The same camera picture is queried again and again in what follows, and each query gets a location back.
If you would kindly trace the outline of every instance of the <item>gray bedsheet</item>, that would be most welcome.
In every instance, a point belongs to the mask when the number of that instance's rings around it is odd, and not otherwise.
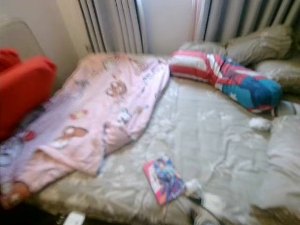
[[[72,210],[111,222],[189,225],[185,197],[159,206],[143,165],[167,155],[184,180],[196,178],[222,199],[221,217],[256,224],[250,205],[266,174],[268,133],[255,132],[255,115],[213,87],[171,79],[143,136],[105,160],[97,177],[79,172],[30,201],[51,213]]]

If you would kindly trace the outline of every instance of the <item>pink blanket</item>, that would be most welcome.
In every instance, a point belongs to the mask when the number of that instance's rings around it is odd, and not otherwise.
[[[1,145],[2,205],[75,170],[96,175],[105,155],[142,134],[168,79],[167,63],[155,58],[84,59],[35,120]]]

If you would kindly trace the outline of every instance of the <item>curtain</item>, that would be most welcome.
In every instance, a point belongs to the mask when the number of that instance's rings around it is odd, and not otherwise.
[[[94,52],[147,52],[142,0],[79,2]]]
[[[300,0],[194,0],[194,41],[224,42],[278,24],[292,25]]]

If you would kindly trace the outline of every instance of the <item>pillow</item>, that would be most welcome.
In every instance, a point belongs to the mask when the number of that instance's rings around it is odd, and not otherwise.
[[[269,167],[257,202],[260,208],[287,207],[300,213],[300,116],[273,121],[268,156]]]
[[[170,60],[170,71],[173,76],[210,83],[254,113],[277,106],[282,96],[275,81],[214,54],[178,51]]]
[[[290,27],[280,25],[234,38],[227,43],[227,56],[245,66],[266,59],[282,59],[290,52],[292,35]]]
[[[202,42],[202,43],[189,42],[181,46],[179,50],[211,53],[211,54],[217,54],[221,57],[227,56],[227,52],[224,46],[214,42]]]
[[[0,73],[20,62],[16,50],[10,48],[0,49]]]
[[[278,82],[284,90],[300,87],[300,62],[266,60],[254,65],[254,69]]]

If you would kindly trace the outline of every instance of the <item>book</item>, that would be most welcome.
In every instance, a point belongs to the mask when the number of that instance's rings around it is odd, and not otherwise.
[[[169,203],[186,191],[185,182],[168,157],[146,163],[144,172],[160,205]]]

